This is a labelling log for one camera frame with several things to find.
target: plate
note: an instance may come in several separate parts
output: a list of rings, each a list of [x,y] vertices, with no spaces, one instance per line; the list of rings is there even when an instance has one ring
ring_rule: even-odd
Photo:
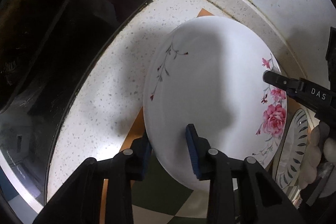
[[[286,93],[263,82],[280,72],[258,35],[235,20],[205,16],[173,30],[147,72],[143,109],[157,159],[178,182],[208,190],[193,173],[185,128],[229,157],[273,158],[286,121]]]
[[[307,114],[299,109],[289,125],[281,151],[276,182],[284,189],[295,177],[306,150],[308,137]]]

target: black glass cooktop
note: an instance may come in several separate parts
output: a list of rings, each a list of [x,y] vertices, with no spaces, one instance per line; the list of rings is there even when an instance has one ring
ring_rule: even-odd
[[[0,149],[42,204],[54,145],[76,93],[120,29],[150,0],[70,0],[23,87],[0,114]]]

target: screw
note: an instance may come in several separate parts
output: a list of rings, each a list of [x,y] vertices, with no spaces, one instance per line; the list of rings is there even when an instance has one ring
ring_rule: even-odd
[[[215,148],[210,148],[209,150],[208,150],[208,153],[210,154],[210,155],[217,155],[218,154],[218,150],[217,149],[215,149]]]
[[[132,155],[133,154],[133,150],[132,149],[125,149],[123,151],[123,154],[126,156]]]
[[[249,164],[255,164],[256,163],[256,159],[254,157],[247,157],[246,160]]]

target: floral pattern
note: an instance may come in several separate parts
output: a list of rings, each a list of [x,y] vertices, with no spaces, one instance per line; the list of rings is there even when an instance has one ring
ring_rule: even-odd
[[[262,65],[269,69],[270,71],[275,71],[273,64],[273,56],[271,54],[270,59],[262,59]],[[266,145],[258,153],[253,153],[252,155],[258,156],[260,158],[259,162],[263,166],[264,161],[267,158],[269,152],[272,152],[274,145],[276,148],[279,146],[282,134],[285,128],[286,122],[286,92],[268,85],[266,89],[263,90],[264,96],[261,100],[262,104],[267,104],[269,98],[272,98],[272,103],[267,106],[267,109],[263,113],[263,122],[261,123],[256,135],[261,133],[268,134],[269,138],[265,141]]]
[[[188,52],[180,53],[179,50],[174,49],[173,40],[174,40],[174,37],[172,38],[172,42],[169,45],[168,49],[166,50],[166,56],[165,56],[163,62],[161,63],[161,65],[159,67],[157,67],[157,73],[158,73],[158,76],[156,76],[157,82],[156,82],[156,86],[155,86],[155,88],[154,88],[154,90],[153,90],[153,92],[151,93],[151,96],[150,96],[151,101],[154,99],[155,91],[156,91],[156,88],[158,87],[158,84],[163,81],[163,78],[162,78],[163,72],[165,72],[165,74],[167,76],[170,76],[170,74],[169,74],[169,72],[167,71],[167,68],[166,68],[167,58],[169,58],[169,56],[171,56],[172,53],[174,54],[173,60],[175,60],[178,55],[188,55],[189,54]]]

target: white ceramic plate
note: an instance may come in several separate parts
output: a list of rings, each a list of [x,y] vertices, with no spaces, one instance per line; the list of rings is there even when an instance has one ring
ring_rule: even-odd
[[[166,171],[191,189],[196,179],[185,140],[193,123],[200,137],[236,159],[273,158],[285,126],[284,91],[263,82],[280,72],[266,44],[232,19],[207,16],[183,23],[155,52],[144,88],[147,134]]]
[[[308,136],[307,115],[299,109],[289,125],[281,151],[277,169],[276,182],[284,189],[295,177],[300,168],[306,150]]]

